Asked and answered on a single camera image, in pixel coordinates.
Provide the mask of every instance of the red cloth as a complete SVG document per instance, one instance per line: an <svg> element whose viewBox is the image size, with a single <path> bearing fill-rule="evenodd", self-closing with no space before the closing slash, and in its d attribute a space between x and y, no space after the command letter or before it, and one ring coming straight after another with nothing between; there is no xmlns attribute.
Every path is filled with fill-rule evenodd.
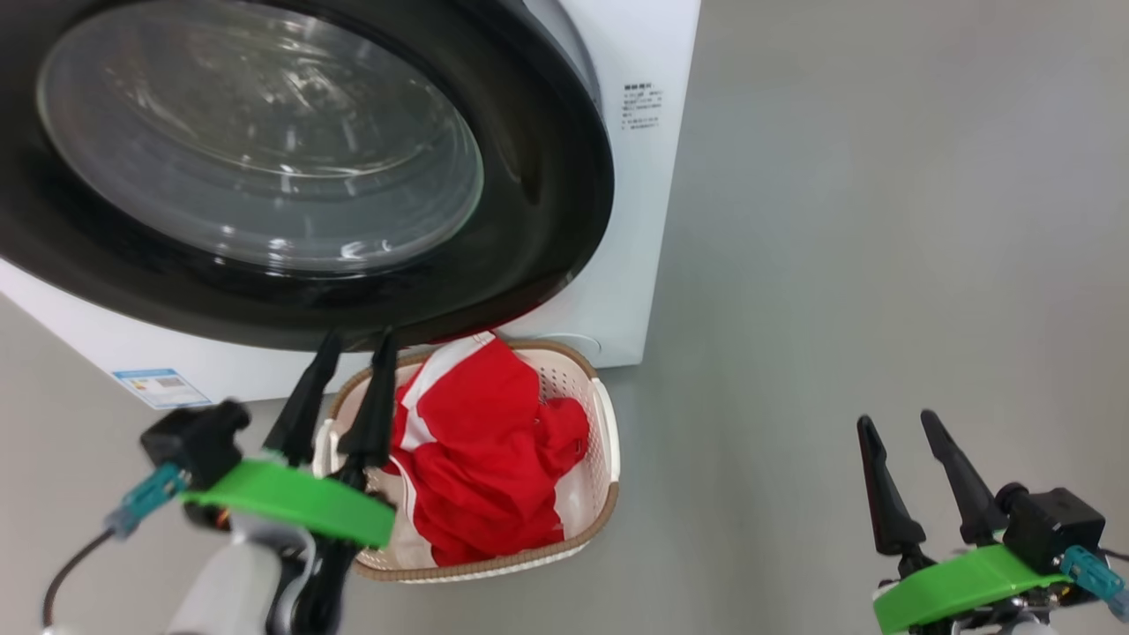
<svg viewBox="0 0 1129 635"><path fill-rule="evenodd" d="M501 340L476 338L478 343L490 339L438 379L429 377L434 383L414 414L405 394L427 376L427 366L396 394L393 455L415 486L414 525L431 542L439 566L563 540L554 487L588 450L580 403L542 405L537 372ZM405 430L428 442L412 447L409 441L404 449Z"/></svg>

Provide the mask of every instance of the washing machine door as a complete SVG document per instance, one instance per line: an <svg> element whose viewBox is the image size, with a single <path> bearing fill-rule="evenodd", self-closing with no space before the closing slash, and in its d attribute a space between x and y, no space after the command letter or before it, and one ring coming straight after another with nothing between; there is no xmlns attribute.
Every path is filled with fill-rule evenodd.
<svg viewBox="0 0 1129 635"><path fill-rule="evenodd" d="M0 23L0 255L113 311L435 341L551 297L607 224L592 78L524 5L27 9Z"/></svg>

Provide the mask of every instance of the glass door window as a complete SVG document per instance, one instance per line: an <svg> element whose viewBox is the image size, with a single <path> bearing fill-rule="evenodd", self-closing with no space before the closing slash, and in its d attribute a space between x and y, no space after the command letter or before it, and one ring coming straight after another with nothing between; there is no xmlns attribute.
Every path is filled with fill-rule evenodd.
<svg viewBox="0 0 1129 635"><path fill-rule="evenodd" d="M393 53L279 8L158 0L69 31L42 67L53 145L140 223L287 276L375 271L452 237L483 160Z"/></svg>

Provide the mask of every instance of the robotic arm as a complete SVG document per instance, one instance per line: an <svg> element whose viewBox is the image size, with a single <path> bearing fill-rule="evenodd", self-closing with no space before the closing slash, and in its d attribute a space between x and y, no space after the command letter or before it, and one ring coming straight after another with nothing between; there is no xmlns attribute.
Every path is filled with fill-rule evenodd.
<svg viewBox="0 0 1129 635"><path fill-rule="evenodd" d="M1051 611L1104 601L1129 621L1129 591L1099 546L1105 519L1064 488L1031 494L1018 484L994 497L931 410L921 425L945 468L961 512L961 538L974 548L938 563L921 550L925 530L910 517L886 469L886 449L869 417L858 420L875 549L900 556L896 580L883 581L874 612L883 634L959 635L999 627L998 635L1056 635Z"/></svg>
<svg viewBox="0 0 1129 635"><path fill-rule="evenodd" d="M357 554L387 543L395 511L366 493L366 468L388 460L396 347L384 331L357 419L338 446L343 467L314 478L313 436L341 338L330 333L303 374L259 459L245 460L235 434L250 424L242 405L177 409L141 435L154 475L106 519L106 532L52 582L44 632L55 632L55 593L73 567L110 537L128 538L156 508L180 497L190 521L230 533L196 577L167 635L333 635Z"/></svg>

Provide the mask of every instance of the front-loading washing machine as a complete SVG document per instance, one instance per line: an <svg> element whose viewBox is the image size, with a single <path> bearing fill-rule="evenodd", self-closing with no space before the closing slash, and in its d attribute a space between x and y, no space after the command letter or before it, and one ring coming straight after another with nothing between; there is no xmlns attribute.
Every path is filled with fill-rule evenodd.
<svg viewBox="0 0 1129 635"><path fill-rule="evenodd" d="M0 292L158 408L484 329L642 357L699 0L0 21ZM335 390L331 384L329 390Z"/></svg>

